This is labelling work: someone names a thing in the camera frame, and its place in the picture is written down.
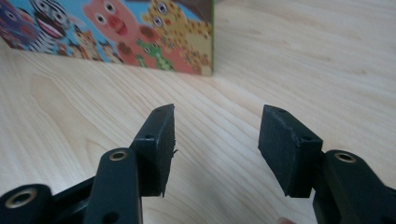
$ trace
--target light wood surface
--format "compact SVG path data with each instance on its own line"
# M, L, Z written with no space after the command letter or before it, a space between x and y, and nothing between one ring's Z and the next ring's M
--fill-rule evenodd
M0 41L0 194L53 193L128 147L149 112L175 104L178 153L145 223L316 223L262 158L264 104L364 158L396 188L396 3L222 0L215 74L197 77L9 49Z

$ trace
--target toy box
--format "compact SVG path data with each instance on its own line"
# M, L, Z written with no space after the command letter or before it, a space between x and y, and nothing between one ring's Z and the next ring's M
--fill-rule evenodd
M0 0L14 49L208 76L213 0Z

